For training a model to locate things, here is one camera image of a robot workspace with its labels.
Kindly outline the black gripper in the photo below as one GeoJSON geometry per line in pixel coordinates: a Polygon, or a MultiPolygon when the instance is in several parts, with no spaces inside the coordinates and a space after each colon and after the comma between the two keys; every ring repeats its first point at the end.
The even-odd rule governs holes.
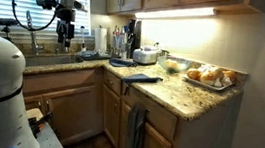
{"type": "Polygon", "coordinates": [[[73,22],[75,21],[76,15],[73,9],[67,7],[57,8],[58,25],[56,31],[58,35],[58,43],[56,44],[56,51],[60,51],[61,44],[64,43],[65,52],[69,51],[69,44],[74,35],[73,22]]]}

